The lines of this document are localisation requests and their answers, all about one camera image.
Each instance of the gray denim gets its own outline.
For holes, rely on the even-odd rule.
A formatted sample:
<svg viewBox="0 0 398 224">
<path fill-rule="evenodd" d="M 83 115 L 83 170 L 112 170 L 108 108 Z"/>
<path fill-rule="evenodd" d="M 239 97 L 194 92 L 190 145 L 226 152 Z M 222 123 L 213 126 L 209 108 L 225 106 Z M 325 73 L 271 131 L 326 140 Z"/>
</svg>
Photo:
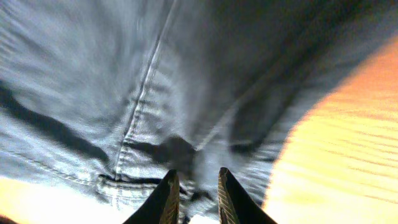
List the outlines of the gray denim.
<svg viewBox="0 0 398 224">
<path fill-rule="evenodd" d="M 0 2 L 0 176 L 137 210 L 178 169 L 261 204 L 291 127 L 397 34 L 394 1 Z"/>
</svg>

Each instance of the black jeans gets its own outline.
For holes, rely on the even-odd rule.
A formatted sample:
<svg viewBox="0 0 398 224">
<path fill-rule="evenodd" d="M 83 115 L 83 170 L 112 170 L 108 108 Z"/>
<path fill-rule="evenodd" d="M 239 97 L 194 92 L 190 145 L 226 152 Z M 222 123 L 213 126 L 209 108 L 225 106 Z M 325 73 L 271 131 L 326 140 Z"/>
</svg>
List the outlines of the black jeans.
<svg viewBox="0 0 398 224">
<path fill-rule="evenodd" d="M 0 176 L 137 210 L 169 169 L 217 219 L 262 203 L 290 128 L 398 28 L 393 1 L 1 1 Z"/>
</svg>

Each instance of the garment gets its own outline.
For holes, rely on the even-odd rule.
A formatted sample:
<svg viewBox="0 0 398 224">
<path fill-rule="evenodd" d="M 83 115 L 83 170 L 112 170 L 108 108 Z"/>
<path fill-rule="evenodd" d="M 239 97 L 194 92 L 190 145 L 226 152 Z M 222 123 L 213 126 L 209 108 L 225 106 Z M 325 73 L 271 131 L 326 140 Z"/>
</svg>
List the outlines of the garment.
<svg viewBox="0 0 398 224">
<path fill-rule="evenodd" d="M 291 127 L 396 34 L 391 1 L 1 1 L 0 176 L 180 218 L 228 167 L 258 204 Z"/>
</svg>

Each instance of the wooden surface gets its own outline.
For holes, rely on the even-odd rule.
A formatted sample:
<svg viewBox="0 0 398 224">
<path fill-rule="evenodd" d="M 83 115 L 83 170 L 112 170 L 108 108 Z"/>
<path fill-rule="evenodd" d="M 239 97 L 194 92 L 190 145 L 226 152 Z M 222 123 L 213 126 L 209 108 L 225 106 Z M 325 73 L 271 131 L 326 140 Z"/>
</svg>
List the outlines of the wooden surface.
<svg viewBox="0 0 398 224">
<path fill-rule="evenodd" d="M 292 130 L 264 210 L 284 223 L 398 223 L 398 38 Z"/>
</svg>

